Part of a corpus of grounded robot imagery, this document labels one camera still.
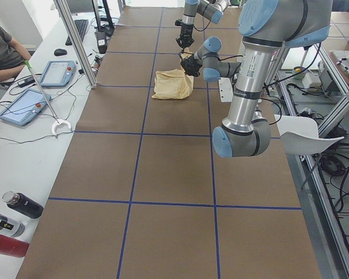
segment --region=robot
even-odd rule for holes
[[[190,2],[198,1],[186,0],[186,5]],[[196,53],[181,62],[186,74],[192,76],[199,76],[203,67],[207,82],[231,77],[240,68],[229,114],[212,134],[213,147],[219,156],[255,156],[267,149],[270,128],[257,104],[273,53],[283,42],[286,48],[296,48],[325,40],[331,8],[332,0],[248,0],[238,27],[245,46],[241,64],[219,60],[221,41],[217,37],[208,38]],[[191,40],[180,36],[179,41],[184,44]]]
[[[182,20],[176,20],[175,25],[181,26],[181,33],[176,41],[184,50],[193,44],[194,20],[197,13],[218,24],[227,8],[229,0],[185,0],[184,15]]]

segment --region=white table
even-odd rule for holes
[[[92,15],[87,15],[87,17],[86,15],[80,18],[88,18],[90,24]],[[49,60],[77,61],[73,47],[65,45],[66,39],[67,33],[60,20],[30,59],[30,64],[35,73],[41,73]],[[88,57],[90,63],[93,62],[95,55],[102,56],[95,52],[98,51],[98,48],[97,41],[94,37],[94,28],[91,24],[84,37],[83,45],[87,55],[92,53]],[[54,56],[53,53],[56,48],[66,49],[67,55]],[[80,64],[77,64],[77,69],[81,69]],[[29,74],[29,70],[25,68],[18,78],[28,76]],[[75,82],[79,75],[78,71],[76,71],[66,88]],[[51,94],[52,98],[54,98],[57,96],[57,92],[63,91],[66,88],[45,89],[45,92]],[[21,90],[21,88],[17,88],[12,93],[17,93]],[[87,79],[83,76],[70,90],[76,96],[74,108],[68,118],[74,130],[87,101],[90,86]],[[10,96],[7,92],[3,96],[2,101],[12,101],[15,98],[16,96]],[[51,104],[58,116],[61,119],[65,119],[72,107],[73,101],[74,97],[66,92],[51,101]],[[49,107],[46,107],[41,113],[51,115]],[[10,138],[16,141],[34,140],[45,135],[51,135],[51,126],[53,123],[54,118],[40,115],[25,127],[13,126],[0,120],[0,137]],[[67,126],[59,126],[56,131],[61,133],[68,132],[69,130]],[[59,136],[58,139],[51,137],[26,144],[15,144],[0,139],[0,213],[21,221],[26,225],[24,233],[17,239],[30,242],[38,224],[38,219],[30,219],[8,208],[1,201],[2,195],[6,191],[22,192],[45,206],[72,136],[73,134],[65,134]],[[23,259],[0,255],[0,279],[15,278]]]

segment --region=beige cloth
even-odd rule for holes
[[[194,77],[185,75],[182,68],[181,70],[157,71],[155,75],[155,94],[151,97],[154,99],[184,99],[191,95],[193,86]]]

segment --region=mouse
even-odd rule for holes
[[[61,55],[66,55],[66,54],[67,54],[67,50],[65,50],[63,48],[58,48],[54,51],[55,56],[61,56]]]

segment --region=crumpled cloth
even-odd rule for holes
[[[185,71],[156,71],[154,99],[184,99],[193,92],[194,77],[185,75]]]

